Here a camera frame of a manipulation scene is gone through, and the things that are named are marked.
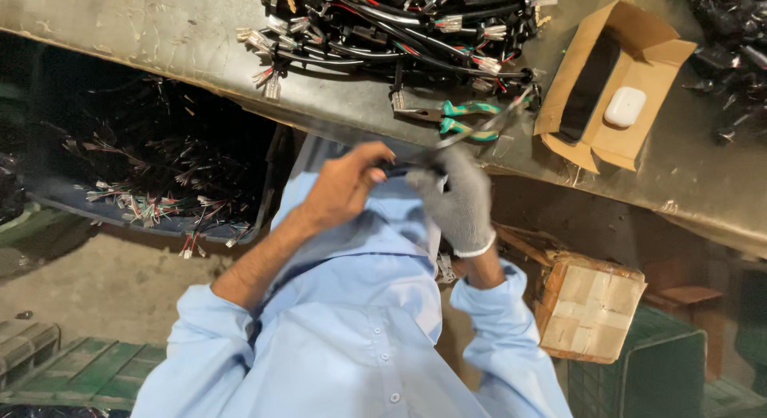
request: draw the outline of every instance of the shirt cuff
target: shirt cuff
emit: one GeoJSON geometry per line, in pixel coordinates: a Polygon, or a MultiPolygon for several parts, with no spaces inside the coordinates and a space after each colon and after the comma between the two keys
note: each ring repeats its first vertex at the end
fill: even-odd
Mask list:
{"type": "Polygon", "coordinates": [[[179,319],[169,343],[239,337],[248,341],[253,318],[244,308],[213,294],[210,285],[193,285],[177,304],[179,319]]]}
{"type": "Polygon", "coordinates": [[[527,285],[527,275],[511,262],[501,259],[506,280],[490,289],[478,289],[469,285],[465,278],[455,283],[450,305],[470,316],[503,313],[522,302],[527,285]]]}

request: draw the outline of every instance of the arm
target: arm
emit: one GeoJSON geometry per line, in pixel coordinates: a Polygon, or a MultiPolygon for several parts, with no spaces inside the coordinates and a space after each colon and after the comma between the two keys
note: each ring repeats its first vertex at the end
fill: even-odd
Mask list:
{"type": "Polygon", "coordinates": [[[443,150],[436,161],[447,172],[448,191],[439,190],[434,172],[410,172],[407,180],[455,254],[468,262],[467,278],[455,285],[450,304],[468,313],[476,330],[463,357],[484,372],[478,400],[491,416],[571,416],[522,300],[527,278],[501,261],[493,246],[489,178],[458,147],[443,150]]]}
{"type": "Polygon", "coordinates": [[[393,153],[380,142],[327,161],[304,202],[210,287],[190,287],[179,299],[179,319],[168,338],[168,358],[141,386],[134,416],[218,416],[254,360],[248,344],[249,309],[264,297],[285,262],[313,235],[340,225],[364,208],[386,179],[371,168],[393,153]]]}
{"type": "Polygon", "coordinates": [[[551,358],[538,347],[532,312],[523,302],[524,272],[500,261],[495,249],[470,258],[467,281],[450,304],[472,318],[476,335],[463,359],[483,372],[477,399],[515,416],[570,417],[551,358]]]}

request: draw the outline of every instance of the shirt sleeve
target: shirt sleeve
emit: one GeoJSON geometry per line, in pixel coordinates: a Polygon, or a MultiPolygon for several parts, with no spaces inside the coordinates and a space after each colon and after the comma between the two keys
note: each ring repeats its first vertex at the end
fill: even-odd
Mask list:
{"type": "Polygon", "coordinates": [[[244,308],[209,285],[189,287],[177,307],[168,358],[141,386],[131,416],[218,416],[253,364],[253,319],[244,308]]]}
{"type": "Polygon", "coordinates": [[[501,285],[480,290],[462,279],[450,297],[453,307],[471,316],[476,331],[463,359],[483,372],[477,399],[490,400],[492,407],[485,409],[492,416],[500,409],[503,416],[572,417],[522,299],[527,276],[507,261],[501,264],[506,274],[501,285]]]}

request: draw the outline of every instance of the taped cardboard package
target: taped cardboard package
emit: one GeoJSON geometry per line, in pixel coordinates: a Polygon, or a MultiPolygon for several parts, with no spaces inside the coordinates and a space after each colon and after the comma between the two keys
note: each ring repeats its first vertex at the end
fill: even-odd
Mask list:
{"type": "Polygon", "coordinates": [[[501,240],[543,267],[544,286],[533,304],[541,348],[571,360],[617,360],[647,286],[644,275],[564,250],[542,233],[494,227],[501,240]]]}
{"type": "Polygon", "coordinates": [[[671,83],[697,46],[693,42],[681,41],[679,37],[657,15],[626,1],[613,2],[584,18],[546,94],[535,121],[535,135],[540,135],[551,151],[588,171],[598,173],[592,153],[606,162],[636,171],[634,161],[671,83]],[[570,92],[604,29],[618,41],[620,57],[583,137],[577,143],[566,143],[554,133],[559,131],[570,92]],[[604,111],[615,92],[624,86],[642,90],[647,101],[637,121],[627,128],[620,128],[604,120],[604,111]]]}

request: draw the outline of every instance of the person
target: person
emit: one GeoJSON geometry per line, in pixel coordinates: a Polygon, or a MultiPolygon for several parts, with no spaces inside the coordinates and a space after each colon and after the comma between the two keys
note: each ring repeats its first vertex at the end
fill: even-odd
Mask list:
{"type": "Polygon", "coordinates": [[[436,156],[448,188],[372,167],[393,160],[381,142],[307,138],[271,233],[179,299],[132,416],[570,417],[526,276],[496,253],[489,178],[456,147],[436,156]],[[472,318],[476,393],[433,347],[440,234],[469,267],[450,304],[472,318]]]}

